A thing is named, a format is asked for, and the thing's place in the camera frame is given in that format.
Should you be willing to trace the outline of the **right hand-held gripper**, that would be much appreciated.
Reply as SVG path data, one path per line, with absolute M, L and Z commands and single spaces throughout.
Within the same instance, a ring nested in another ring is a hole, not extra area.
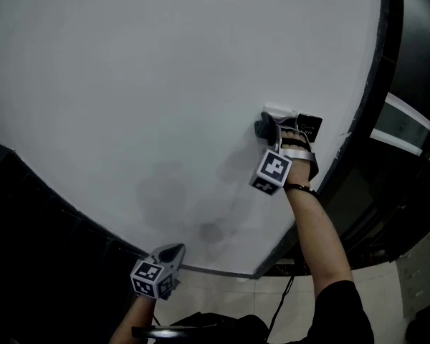
M 312 180 L 319 171 L 314 153 L 306 150 L 282 149 L 282 127 L 275 125 L 274 151 L 267 149 L 259 164 L 254 169 L 249 185 L 266 195 L 273 196 L 287 180 L 292 162 L 295 160 L 310 162 L 310 177 Z

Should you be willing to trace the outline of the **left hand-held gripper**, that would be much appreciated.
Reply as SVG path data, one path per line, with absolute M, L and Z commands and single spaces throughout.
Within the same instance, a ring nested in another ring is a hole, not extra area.
M 180 283 L 178 275 L 185 254 L 185 244 L 167 244 L 151 253 L 155 262 L 138 259 L 130 273 L 134 292 L 154 300 L 167 300 Z

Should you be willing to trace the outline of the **dark grey cleaning cloth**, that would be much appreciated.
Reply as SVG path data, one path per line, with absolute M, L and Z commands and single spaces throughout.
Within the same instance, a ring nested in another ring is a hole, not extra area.
M 279 137 L 280 128 L 296 128 L 297 115 L 275 115 L 267 111 L 262 111 L 261 119 L 254 123 L 255 136 L 266 140 L 268 146 L 273 146 Z

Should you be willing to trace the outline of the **white wall light switch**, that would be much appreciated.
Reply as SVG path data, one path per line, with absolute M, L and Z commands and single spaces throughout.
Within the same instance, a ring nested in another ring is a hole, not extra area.
M 274 118 L 296 118 L 299 113 L 282 105 L 266 104 L 262 108 L 263 112 L 269 113 Z

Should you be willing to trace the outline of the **black exit button panel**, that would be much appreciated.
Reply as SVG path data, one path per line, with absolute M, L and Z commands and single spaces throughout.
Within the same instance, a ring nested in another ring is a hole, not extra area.
M 307 136 L 307 139 L 309 140 L 310 143 L 315 142 L 320 126 L 322 125 L 322 122 L 323 122 L 322 118 L 314 115 L 300 113 L 297 116 L 298 130 L 300 130 Z

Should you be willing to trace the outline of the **person's left forearm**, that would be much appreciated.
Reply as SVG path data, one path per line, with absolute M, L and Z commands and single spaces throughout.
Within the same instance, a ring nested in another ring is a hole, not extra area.
M 109 344 L 148 344 L 146 339 L 132 336 L 132 327 L 149 328 L 153 322 L 155 306 L 155 299 L 138 295 L 113 333 Z

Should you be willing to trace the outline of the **person's right forearm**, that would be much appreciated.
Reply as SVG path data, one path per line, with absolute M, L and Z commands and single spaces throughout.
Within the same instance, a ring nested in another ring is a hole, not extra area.
M 295 216 L 303 257 L 310 269 L 315 295 L 339 281 L 353 281 L 340 237 L 315 196 L 299 189 L 286 192 Z

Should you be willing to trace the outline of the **glass door with frosted stripes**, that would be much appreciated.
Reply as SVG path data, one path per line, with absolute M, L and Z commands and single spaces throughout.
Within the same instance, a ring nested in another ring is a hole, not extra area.
M 314 144 L 317 186 L 348 134 L 360 104 L 376 45 L 381 0 L 319 0 L 312 21 L 309 79 L 322 118 Z M 398 65 L 381 116 L 371 133 L 391 146 L 400 199 L 381 243 L 394 260 L 430 231 L 430 0 L 404 0 Z

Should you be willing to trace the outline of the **person's right hand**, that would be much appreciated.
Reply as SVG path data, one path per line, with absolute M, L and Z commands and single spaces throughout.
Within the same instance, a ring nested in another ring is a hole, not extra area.
M 304 137 L 294 131 L 282 131 L 282 139 L 298 140 L 300 143 L 305 142 Z M 306 160 L 295 159 L 292 162 L 287 182 L 310 187 L 309 176 L 310 163 Z

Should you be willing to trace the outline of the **black waist pack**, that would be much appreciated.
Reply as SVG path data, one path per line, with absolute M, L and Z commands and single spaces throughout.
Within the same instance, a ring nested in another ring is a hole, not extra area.
M 269 328 L 255 315 L 235 319 L 197 312 L 169 326 L 133 327 L 131 335 L 155 344 L 266 344 Z

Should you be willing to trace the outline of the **person's black clothing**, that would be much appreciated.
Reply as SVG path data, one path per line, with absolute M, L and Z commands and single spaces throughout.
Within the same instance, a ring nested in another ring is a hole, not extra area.
M 374 344 L 370 321 L 353 282 L 335 282 L 319 293 L 312 325 L 299 344 Z

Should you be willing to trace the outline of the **white locker cabinet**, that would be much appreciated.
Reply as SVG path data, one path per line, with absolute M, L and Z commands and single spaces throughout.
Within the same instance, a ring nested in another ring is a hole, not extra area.
M 396 260 L 403 316 L 413 317 L 430 305 L 430 232 Z

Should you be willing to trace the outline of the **dark furniture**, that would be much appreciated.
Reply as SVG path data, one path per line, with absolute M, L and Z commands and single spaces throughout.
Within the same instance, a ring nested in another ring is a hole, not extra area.
M 430 344 L 430 306 L 416 314 L 406 330 L 408 344 Z

